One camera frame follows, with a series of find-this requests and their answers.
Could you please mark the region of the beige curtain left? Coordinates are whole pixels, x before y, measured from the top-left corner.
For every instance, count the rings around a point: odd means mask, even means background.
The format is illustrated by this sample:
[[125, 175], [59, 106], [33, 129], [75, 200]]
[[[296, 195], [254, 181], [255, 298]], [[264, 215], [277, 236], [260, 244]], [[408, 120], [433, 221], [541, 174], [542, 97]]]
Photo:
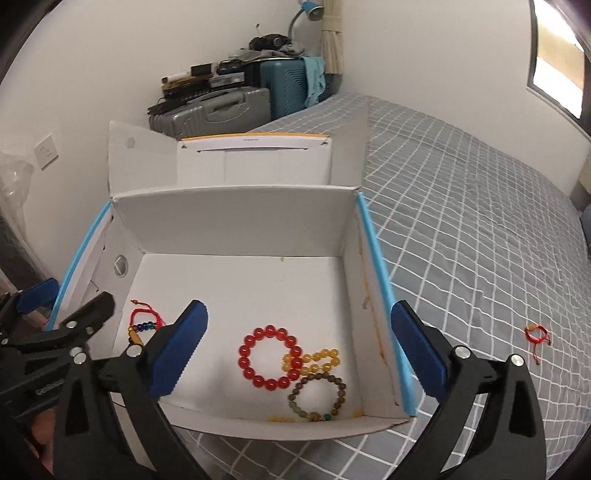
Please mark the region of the beige curtain left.
[[342, 75], [344, 73], [344, 40], [342, 40], [342, 0], [324, 0], [322, 16], [322, 58], [325, 60], [325, 73]]

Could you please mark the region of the teal suitcase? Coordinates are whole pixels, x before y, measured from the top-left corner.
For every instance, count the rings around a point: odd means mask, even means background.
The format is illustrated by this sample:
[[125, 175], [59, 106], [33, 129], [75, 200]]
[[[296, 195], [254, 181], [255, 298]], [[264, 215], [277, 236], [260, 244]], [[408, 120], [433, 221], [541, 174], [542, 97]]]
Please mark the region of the teal suitcase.
[[[308, 93], [304, 60], [301, 57], [262, 57], [245, 63], [247, 86], [263, 88], [270, 94], [270, 114], [273, 120], [304, 110]], [[325, 73], [325, 92], [320, 103], [329, 97], [329, 79]]]

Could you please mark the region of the grey hard case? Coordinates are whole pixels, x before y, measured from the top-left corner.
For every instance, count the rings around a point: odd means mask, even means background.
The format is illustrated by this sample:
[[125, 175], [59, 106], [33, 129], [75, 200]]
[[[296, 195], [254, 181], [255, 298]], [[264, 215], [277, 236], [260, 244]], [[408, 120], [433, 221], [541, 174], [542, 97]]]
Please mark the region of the grey hard case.
[[249, 132], [270, 120], [270, 91], [240, 87], [212, 92], [165, 113], [149, 115], [148, 125], [152, 131], [181, 140]]

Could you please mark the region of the teal cloth on suitcase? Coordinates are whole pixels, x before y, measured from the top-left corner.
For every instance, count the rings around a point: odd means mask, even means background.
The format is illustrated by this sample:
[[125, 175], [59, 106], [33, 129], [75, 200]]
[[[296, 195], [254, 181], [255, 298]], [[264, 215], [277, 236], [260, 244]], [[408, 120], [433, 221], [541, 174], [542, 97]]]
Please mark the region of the teal cloth on suitcase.
[[318, 104], [322, 93], [325, 92], [325, 61], [318, 56], [304, 56], [303, 60], [308, 84], [304, 106], [309, 108]]

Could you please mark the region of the white cardboard box blue rim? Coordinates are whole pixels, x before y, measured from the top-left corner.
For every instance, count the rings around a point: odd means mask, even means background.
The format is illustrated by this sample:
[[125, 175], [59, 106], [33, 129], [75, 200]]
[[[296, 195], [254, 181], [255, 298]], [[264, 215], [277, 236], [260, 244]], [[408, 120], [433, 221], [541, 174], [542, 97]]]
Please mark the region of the white cardboard box blue rim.
[[[113, 317], [90, 340], [120, 354], [134, 301], [167, 322], [193, 300], [208, 318], [161, 405], [178, 427], [256, 440], [358, 436], [415, 414], [394, 337], [394, 294], [362, 191], [370, 101], [339, 97], [259, 133], [176, 140], [113, 121], [109, 200], [81, 243], [49, 320], [55, 328], [102, 291]], [[305, 353], [339, 351], [346, 403], [327, 423], [301, 419], [287, 391], [256, 387], [238, 348], [284, 328]]]

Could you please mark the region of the red cord bracelet gold tube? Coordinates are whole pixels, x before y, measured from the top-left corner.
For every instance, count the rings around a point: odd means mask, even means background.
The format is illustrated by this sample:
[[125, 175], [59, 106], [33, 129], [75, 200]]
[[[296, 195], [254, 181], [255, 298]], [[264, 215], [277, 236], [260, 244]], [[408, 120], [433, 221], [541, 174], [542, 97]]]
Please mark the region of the red cord bracelet gold tube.
[[128, 344], [142, 345], [142, 335], [155, 333], [165, 326], [165, 322], [149, 303], [136, 299], [132, 299], [130, 303], [132, 309], [127, 327]]

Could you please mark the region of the black items pile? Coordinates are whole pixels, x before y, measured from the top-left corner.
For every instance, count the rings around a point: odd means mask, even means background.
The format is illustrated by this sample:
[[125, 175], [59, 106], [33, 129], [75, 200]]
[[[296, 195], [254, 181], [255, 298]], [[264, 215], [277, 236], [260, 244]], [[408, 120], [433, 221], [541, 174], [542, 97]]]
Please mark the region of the black items pile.
[[305, 47], [296, 40], [281, 34], [267, 34], [252, 38], [249, 47], [219, 61], [217, 64], [193, 65], [187, 72], [161, 78], [161, 98], [147, 108], [154, 116], [167, 113], [188, 101], [225, 88], [250, 86], [253, 73], [249, 69], [256, 63], [276, 59], [298, 59], [304, 56]]

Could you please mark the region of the dark framed window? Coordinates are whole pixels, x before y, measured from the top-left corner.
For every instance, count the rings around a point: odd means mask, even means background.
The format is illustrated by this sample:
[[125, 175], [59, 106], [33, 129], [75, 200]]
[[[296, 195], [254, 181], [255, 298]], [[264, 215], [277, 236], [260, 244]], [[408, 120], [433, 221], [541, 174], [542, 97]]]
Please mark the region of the dark framed window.
[[532, 1], [528, 86], [590, 133], [590, 2]]

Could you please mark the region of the grey checked bed sheet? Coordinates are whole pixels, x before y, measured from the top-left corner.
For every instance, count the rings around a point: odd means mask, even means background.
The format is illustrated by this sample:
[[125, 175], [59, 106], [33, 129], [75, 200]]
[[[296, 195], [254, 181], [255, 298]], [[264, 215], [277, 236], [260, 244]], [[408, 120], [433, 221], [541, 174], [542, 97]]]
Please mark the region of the grey checked bed sheet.
[[453, 344], [526, 359], [547, 474], [568, 477], [590, 427], [590, 256], [578, 211], [523, 162], [375, 97], [339, 94], [266, 130], [332, 134], [362, 112], [363, 193], [394, 296]]

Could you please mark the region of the blue desk lamp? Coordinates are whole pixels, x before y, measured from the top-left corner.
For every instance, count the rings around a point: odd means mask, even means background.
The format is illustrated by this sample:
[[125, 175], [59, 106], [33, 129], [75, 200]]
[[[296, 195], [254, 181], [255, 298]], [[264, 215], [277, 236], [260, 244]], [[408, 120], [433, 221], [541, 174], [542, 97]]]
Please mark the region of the blue desk lamp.
[[[296, 37], [294, 37], [294, 27], [301, 16], [304, 15], [308, 22], [320, 22], [325, 14], [325, 7], [322, 3], [318, 3], [318, 1], [300, 1], [298, 2], [298, 5], [300, 8], [297, 10], [297, 13], [294, 14], [294, 17], [291, 18], [290, 24], [288, 24], [287, 28], [287, 37], [290, 41], [296, 39]], [[321, 32], [321, 27], [305, 27], [304, 40], [307, 40], [311, 44], [319, 43], [321, 42]]]

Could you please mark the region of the white wall switch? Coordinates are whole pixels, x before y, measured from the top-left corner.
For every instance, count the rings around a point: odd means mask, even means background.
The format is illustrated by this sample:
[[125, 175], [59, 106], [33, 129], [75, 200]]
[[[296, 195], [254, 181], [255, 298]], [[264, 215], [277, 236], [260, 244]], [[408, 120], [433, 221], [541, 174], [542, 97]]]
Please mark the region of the white wall switch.
[[41, 170], [44, 170], [51, 163], [59, 158], [59, 153], [52, 135], [48, 135], [34, 148], [35, 158]]

